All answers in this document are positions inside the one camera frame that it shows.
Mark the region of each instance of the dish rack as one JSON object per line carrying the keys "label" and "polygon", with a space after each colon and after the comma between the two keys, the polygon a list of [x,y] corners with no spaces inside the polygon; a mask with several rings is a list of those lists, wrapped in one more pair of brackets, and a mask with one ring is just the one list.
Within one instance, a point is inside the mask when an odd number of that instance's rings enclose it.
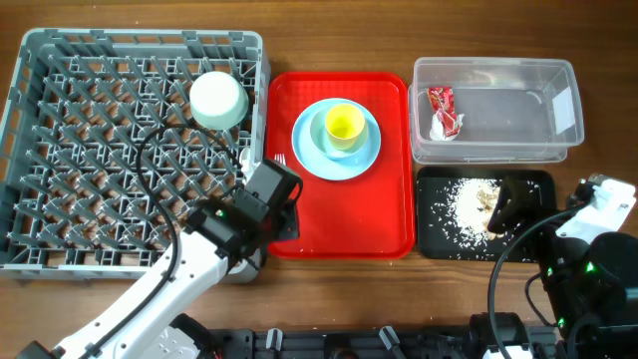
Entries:
{"label": "dish rack", "polygon": [[[262,160],[270,65],[247,31],[35,29],[22,41],[0,126],[0,275],[137,278],[170,245],[135,174],[136,147],[166,124],[192,124],[188,90],[231,74],[249,111],[216,132]],[[168,130],[143,172],[177,224],[243,174],[204,135]]]}

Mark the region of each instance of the red tray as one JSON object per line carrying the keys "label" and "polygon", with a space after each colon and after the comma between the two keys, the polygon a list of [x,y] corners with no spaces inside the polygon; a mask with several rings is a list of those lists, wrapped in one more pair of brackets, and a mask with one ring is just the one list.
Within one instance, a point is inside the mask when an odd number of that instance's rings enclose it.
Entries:
{"label": "red tray", "polygon": [[[392,259],[415,243],[415,213],[406,84],[389,73],[285,73],[270,85],[266,156],[284,154],[303,179],[298,240],[273,243],[284,258]],[[308,106],[329,98],[355,101],[381,129],[377,160],[356,178],[330,181],[308,173],[290,136]]]}

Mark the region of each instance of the cable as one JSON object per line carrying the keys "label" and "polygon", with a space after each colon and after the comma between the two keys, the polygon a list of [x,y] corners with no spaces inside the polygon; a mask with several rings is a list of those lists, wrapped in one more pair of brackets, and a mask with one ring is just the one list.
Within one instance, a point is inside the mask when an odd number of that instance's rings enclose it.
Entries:
{"label": "cable", "polygon": [[538,317],[538,319],[540,319],[540,321],[542,322],[542,324],[544,326],[549,326],[549,327],[555,327],[556,324],[551,324],[547,321],[547,319],[545,319],[545,317],[542,315],[542,313],[540,313],[540,311],[538,311],[538,309],[536,309],[536,306],[534,305],[534,303],[531,301],[531,297],[529,296],[529,286],[531,285],[531,283],[540,278],[542,274],[537,273],[531,276],[531,278],[527,279],[527,282],[525,283],[525,298],[527,298],[527,303],[529,303],[529,306],[531,307],[531,310],[533,310],[534,313],[536,313],[536,316]]}
{"label": "cable", "polygon": [[576,335],[582,327],[585,325],[598,325],[598,317],[592,313],[587,313],[576,320],[574,326],[569,330],[569,336],[567,337],[567,358],[576,359]]}
{"label": "cable", "polygon": [[102,338],[100,338],[100,340],[98,340],[94,345],[92,345],[89,349],[87,349],[87,351],[80,357],[80,359],[89,359],[91,356],[97,357],[100,353],[100,348],[102,348],[103,345],[105,345],[111,338],[113,338],[114,335],[116,335],[133,318],[135,318],[136,315],[138,315],[153,300],[153,298],[155,298],[156,295],[158,295],[158,293],[161,291],[164,285],[172,278],[173,271],[175,269],[175,266],[177,265],[177,257],[179,255],[179,240],[177,238],[177,232],[175,230],[174,224],[172,224],[172,222],[170,221],[170,217],[168,216],[168,213],[166,213],[166,210],[161,206],[160,202],[158,201],[158,198],[149,187],[149,184],[147,183],[146,179],[144,178],[144,174],[142,173],[142,152],[144,151],[145,146],[149,143],[149,141],[153,137],[160,136],[166,130],[169,130],[169,129],[188,129],[188,130],[195,130],[195,131],[200,131],[204,133],[207,137],[211,138],[218,145],[220,145],[221,149],[228,154],[228,156],[230,157],[230,160],[236,166],[241,168],[241,164],[237,160],[236,156],[228,149],[228,147],[220,139],[218,139],[211,131],[208,131],[205,129],[200,129],[190,125],[166,126],[166,127],[162,127],[162,128],[151,131],[151,133],[144,138],[140,146],[137,148],[138,153],[136,156],[136,174],[138,175],[138,178],[140,179],[140,183],[142,184],[144,191],[149,196],[149,201],[155,207],[158,208],[159,214],[161,214],[161,217],[163,218],[165,223],[168,225],[170,239],[172,241],[172,253],[170,257],[170,263],[168,265],[168,269],[163,273],[161,280],[158,282],[158,285],[156,285],[156,287],[153,288],[151,293],[149,293],[149,295],[147,295],[147,297],[144,298],[144,300],[140,302],[140,304],[138,304],[138,306],[135,309],[133,309],[131,313],[129,313],[129,315],[127,315],[124,319],[122,319],[120,323],[114,326],[107,334],[105,334]]}
{"label": "cable", "polygon": [[498,335],[498,328],[496,328],[496,315],[494,313],[494,294],[496,292],[496,280],[498,279],[498,273],[500,272],[502,265],[505,263],[505,260],[507,259],[509,253],[514,248],[516,248],[519,243],[522,243],[522,241],[526,239],[530,234],[535,232],[539,227],[551,221],[572,215],[585,208],[587,205],[588,203],[578,205],[557,214],[551,215],[545,219],[539,220],[530,228],[528,228],[523,234],[521,234],[510,246],[508,246],[494,265],[494,268],[491,271],[491,276],[489,277],[489,287],[487,290],[487,314],[489,316],[489,326],[491,327],[491,333],[494,336],[494,340],[498,345],[498,350],[500,351],[504,359],[511,359],[511,357],[509,356],[509,353],[507,353],[507,349],[505,349],[505,346],[502,343],[502,339],[500,339],[500,335]]}

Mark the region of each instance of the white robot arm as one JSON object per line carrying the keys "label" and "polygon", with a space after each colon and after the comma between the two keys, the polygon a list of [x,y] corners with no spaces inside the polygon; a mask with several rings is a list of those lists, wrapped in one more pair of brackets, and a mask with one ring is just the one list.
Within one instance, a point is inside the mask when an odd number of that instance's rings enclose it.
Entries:
{"label": "white robot arm", "polygon": [[200,202],[177,241],[102,315],[53,351],[34,341],[17,358],[195,358],[197,343],[171,323],[235,264],[254,265],[250,258],[260,247],[298,237],[295,204],[301,189],[298,175],[264,160],[230,202]]}
{"label": "white robot arm", "polygon": [[[193,232],[179,235],[180,251],[173,280],[169,281],[160,293],[116,336],[101,349],[101,358],[144,358],[145,351],[166,330],[172,320],[195,298],[212,285],[217,284],[228,271],[228,257],[220,258],[215,254],[217,246],[201,233]],[[156,265],[138,280],[118,301],[102,315],[75,334],[58,344],[66,353],[62,358],[76,359],[85,354],[86,346],[102,338],[114,326],[120,323],[140,302],[149,295],[161,280],[161,274],[168,269],[171,248],[158,260]],[[192,345],[179,350],[186,351],[182,358],[194,358],[197,352]],[[160,352],[169,354],[174,349],[160,348]]]}

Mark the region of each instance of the fork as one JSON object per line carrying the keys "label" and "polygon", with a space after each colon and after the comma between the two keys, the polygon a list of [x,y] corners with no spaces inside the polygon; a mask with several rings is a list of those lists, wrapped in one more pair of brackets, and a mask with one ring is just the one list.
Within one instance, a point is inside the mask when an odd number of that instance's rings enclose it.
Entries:
{"label": "fork", "polygon": [[275,160],[280,164],[286,166],[286,157],[283,154],[275,154]]}

